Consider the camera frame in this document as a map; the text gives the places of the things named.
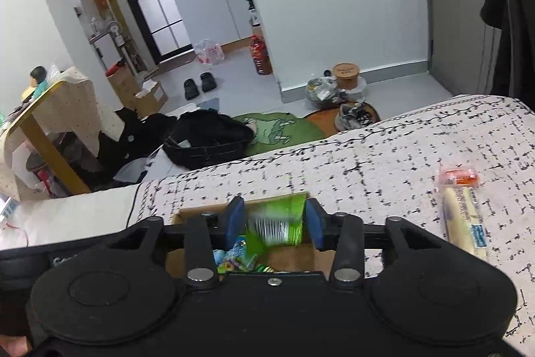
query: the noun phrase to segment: gray shoe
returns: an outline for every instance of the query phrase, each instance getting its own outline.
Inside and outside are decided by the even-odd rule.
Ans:
[[[373,123],[370,114],[366,112],[364,105],[362,104],[342,104],[340,111],[334,119],[334,125],[338,132],[352,129],[362,129]]]

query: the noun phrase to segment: bedspread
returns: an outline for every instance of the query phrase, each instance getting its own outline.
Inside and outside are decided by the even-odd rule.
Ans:
[[[308,191],[329,213],[383,224],[399,215],[445,238],[435,192],[439,165],[477,168],[489,261],[515,283],[517,312],[506,339],[535,355],[535,114],[519,100],[465,96],[367,129],[140,185],[129,225],[150,215],[169,222],[181,207]],[[366,252],[366,276],[380,253]]]

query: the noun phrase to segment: green rug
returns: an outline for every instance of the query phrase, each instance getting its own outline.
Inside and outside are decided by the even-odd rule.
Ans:
[[[234,117],[234,120],[247,124],[256,132],[255,139],[245,151],[247,156],[325,138],[314,123],[285,112],[244,114]]]

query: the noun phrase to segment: black circular cover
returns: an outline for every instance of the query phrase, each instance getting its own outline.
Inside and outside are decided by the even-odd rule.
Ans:
[[[39,278],[31,307],[50,334],[78,344],[114,344],[149,331],[178,299],[173,279],[136,250],[99,247]]]
[[[372,299],[397,331],[444,345],[501,337],[517,303],[514,285],[501,271],[441,249],[400,257],[379,274]]]

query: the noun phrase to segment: slipper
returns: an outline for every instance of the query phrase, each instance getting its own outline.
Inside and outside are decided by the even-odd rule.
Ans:
[[[213,75],[210,72],[203,73],[201,75],[201,81],[201,88],[204,93],[212,91],[214,88],[217,87],[216,80],[213,78]]]
[[[186,100],[195,99],[199,94],[199,89],[193,79],[186,79],[184,81],[184,96]]]

